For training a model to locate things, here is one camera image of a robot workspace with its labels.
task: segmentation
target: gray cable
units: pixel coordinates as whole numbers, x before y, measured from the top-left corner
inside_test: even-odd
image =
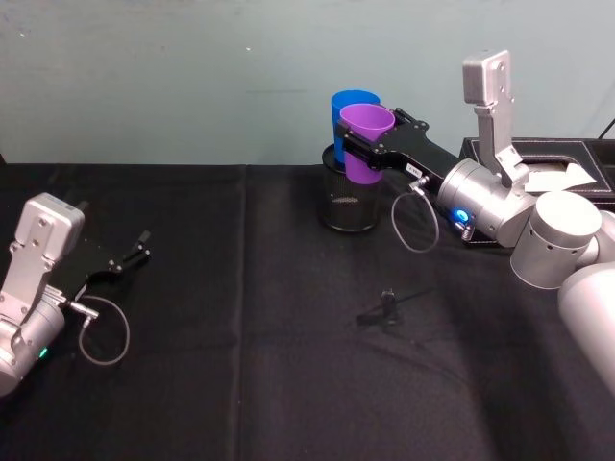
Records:
[[[427,248],[424,248],[424,249],[417,249],[417,248],[410,247],[407,244],[407,242],[404,240],[404,238],[402,237],[402,233],[397,228],[397,223],[395,222],[395,207],[397,206],[397,203],[400,201],[400,199],[402,199],[402,198],[404,198],[406,196],[412,195],[413,193],[416,193],[428,205],[428,208],[430,209],[431,217],[433,217],[433,225],[435,227],[435,236],[433,238],[433,242],[431,243],[431,245],[429,245]],[[421,189],[419,187],[414,187],[412,189],[412,192],[405,192],[405,193],[400,194],[400,195],[397,196],[397,198],[393,202],[393,206],[391,207],[391,223],[393,224],[393,230],[395,231],[395,233],[397,234],[397,236],[401,240],[402,245],[404,245],[409,251],[411,251],[413,253],[427,253],[427,252],[431,251],[433,249],[433,247],[435,247],[437,245],[438,240],[440,239],[440,228],[438,227],[438,218],[435,215],[435,211],[433,210],[433,206],[431,205],[430,200],[427,198],[427,195],[425,194],[423,189]]]
[[[124,358],[124,356],[128,352],[128,348],[131,345],[131,328],[128,325],[128,319],[126,318],[126,315],[124,315],[124,312],[119,307],[119,305],[117,305],[116,303],[114,303],[112,301],[109,301],[106,298],[101,298],[99,296],[92,296],[92,295],[83,295],[80,298],[80,300],[93,300],[93,301],[98,301],[100,303],[106,303],[107,305],[110,305],[111,307],[113,307],[117,311],[119,316],[122,318],[122,321],[124,322],[124,326],[126,327],[126,343],[124,345],[124,350],[122,351],[122,353],[120,353],[113,360],[102,361],[102,360],[96,360],[94,357],[92,357],[89,353],[86,352],[86,348],[84,348],[84,336],[86,335],[87,326],[84,326],[81,329],[81,332],[79,333],[79,350],[81,351],[81,353],[84,355],[84,357],[87,360],[92,362],[94,365],[98,365],[100,367],[109,367],[110,365],[115,365],[122,358]]]

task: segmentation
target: wall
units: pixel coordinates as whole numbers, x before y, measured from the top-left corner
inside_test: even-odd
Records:
[[[0,0],[8,161],[315,163],[329,98],[377,91],[458,151],[461,61],[513,58],[516,135],[615,116],[611,0]]]

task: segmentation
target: black mesh pencil holder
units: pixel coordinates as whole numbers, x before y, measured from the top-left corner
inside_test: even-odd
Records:
[[[319,214],[323,223],[342,232],[362,232],[378,223],[380,182],[355,184],[346,178],[344,165],[335,161],[333,145],[323,152],[325,197]]]

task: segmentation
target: black table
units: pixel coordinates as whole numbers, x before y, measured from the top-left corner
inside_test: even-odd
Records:
[[[507,251],[465,249],[444,223],[433,252],[408,253],[386,221],[394,182],[373,231],[325,229],[320,175],[1,167],[0,245],[23,203],[48,191],[88,200],[84,235],[110,248],[151,231],[153,258],[112,293],[133,330],[127,358],[86,362],[69,314],[0,401],[0,458],[615,459],[615,399],[555,292],[517,280]],[[411,238],[427,243],[419,205],[406,209]],[[386,288],[428,292],[401,304],[402,325],[358,328]]]

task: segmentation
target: purple cup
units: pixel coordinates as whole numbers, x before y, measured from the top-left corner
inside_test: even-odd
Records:
[[[351,130],[364,138],[375,141],[393,128],[395,115],[387,108],[375,104],[351,104],[343,108],[339,117]],[[382,179],[382,171],[374,171],[362,160],[344,153],[346,177],[357,184],[373,184]]]

